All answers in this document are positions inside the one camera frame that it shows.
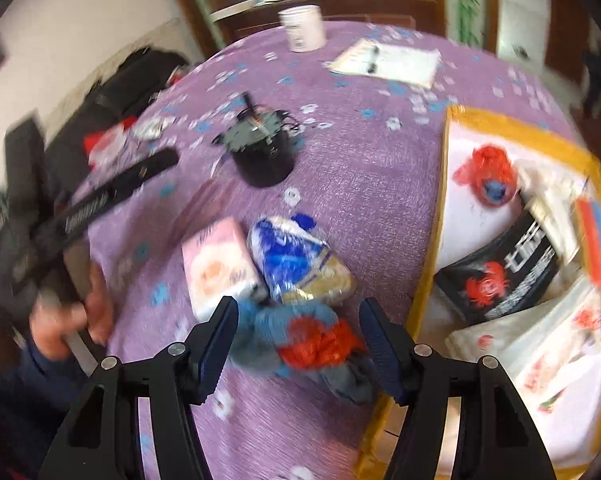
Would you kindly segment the person left hand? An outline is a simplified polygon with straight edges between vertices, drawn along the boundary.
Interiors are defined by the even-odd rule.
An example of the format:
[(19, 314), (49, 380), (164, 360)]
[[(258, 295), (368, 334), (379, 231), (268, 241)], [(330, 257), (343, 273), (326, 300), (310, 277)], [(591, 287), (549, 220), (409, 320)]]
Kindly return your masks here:
[(50, 361), (69, 358), (65, 338), (87, 330), (96, 344), (106, 347), (114, 330), (114, 301), (101, 266), (90, 263), (91, 290), (84, 302), (68, 306), (52, 306), (38, 300), (30, 316), (31, 338), (40, 353)]

